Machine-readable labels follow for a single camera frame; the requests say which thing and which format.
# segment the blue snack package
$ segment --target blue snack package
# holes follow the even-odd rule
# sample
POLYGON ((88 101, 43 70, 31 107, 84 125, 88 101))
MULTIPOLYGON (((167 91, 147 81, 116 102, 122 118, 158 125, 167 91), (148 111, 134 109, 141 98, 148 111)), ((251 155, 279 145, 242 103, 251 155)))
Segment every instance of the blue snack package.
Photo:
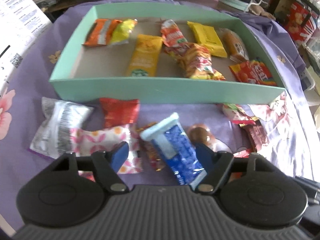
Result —
POLYGON ((140 137, 153 144, 176 175, 180 185, 189 184, 194 189, 207 175, 179 123, 177 113, 144 130, 140 137))

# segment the yellow snack package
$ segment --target yellow snack package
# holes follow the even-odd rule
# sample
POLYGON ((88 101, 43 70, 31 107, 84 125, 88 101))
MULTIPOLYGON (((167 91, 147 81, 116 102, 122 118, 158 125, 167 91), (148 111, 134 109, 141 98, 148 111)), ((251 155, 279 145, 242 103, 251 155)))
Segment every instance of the yellow snack package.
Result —
POLYGON ((197 43, 205 46, 212 56, 228 57, 222 42, 212 26, 193 22, 187 22, 187 24, 193 31, 197 43))
POLYGON ((112 37, 109 44, 115 45, 128 43, 129 36, 132 33, 134 27, 137 25, 137 23, 137 20, 128 19, 118 24, 118 26, 112 33, 112 37))
POLYGON ((154 77, 162 42, 162 37, 139 34, 126 76, 154 77))

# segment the qr code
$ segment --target qr code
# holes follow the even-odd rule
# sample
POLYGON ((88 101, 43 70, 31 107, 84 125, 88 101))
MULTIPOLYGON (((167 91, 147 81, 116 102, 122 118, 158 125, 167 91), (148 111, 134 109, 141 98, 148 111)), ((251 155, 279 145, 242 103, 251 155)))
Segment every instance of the qr code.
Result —
POLYGON ((16 55, 14 55, 14 57, 10 60, 10 62, 15 68, 19 67, 21 61, 22 61, 22 57, 18 53, 16 53, 16 55))

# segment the gray ribbed surface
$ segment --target gray ribbed surface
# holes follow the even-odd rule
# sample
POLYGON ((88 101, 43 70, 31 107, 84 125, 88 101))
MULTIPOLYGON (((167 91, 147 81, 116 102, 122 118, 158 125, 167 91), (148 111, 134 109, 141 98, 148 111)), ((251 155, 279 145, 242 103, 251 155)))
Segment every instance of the gray ribbed surface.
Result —
POLYGON ((212 197, 188 186, 139 185, 110 198, 104 209, 82 225, 65 229, 23 227, 16 240, 307 240, 296 226, 263 231, 227 217, 212 197))

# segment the pink and white floral package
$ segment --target pink and white floral package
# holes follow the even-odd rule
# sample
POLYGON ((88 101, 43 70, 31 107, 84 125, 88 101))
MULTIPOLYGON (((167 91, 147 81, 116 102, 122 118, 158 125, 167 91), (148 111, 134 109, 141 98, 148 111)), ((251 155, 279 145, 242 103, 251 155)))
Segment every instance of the pink and white floral package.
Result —
POLYGON ((139 173, 142 168, 141 159, 137 155, 139 150, 138 135, 134 129, 130 128, 130 125, 127 124, 98 131, 70 129, 72 151, 77 156, 90 156, 96 151, 111 151, 119 143, 125 141, 129 144, 129 155, 118 174, 139 173))

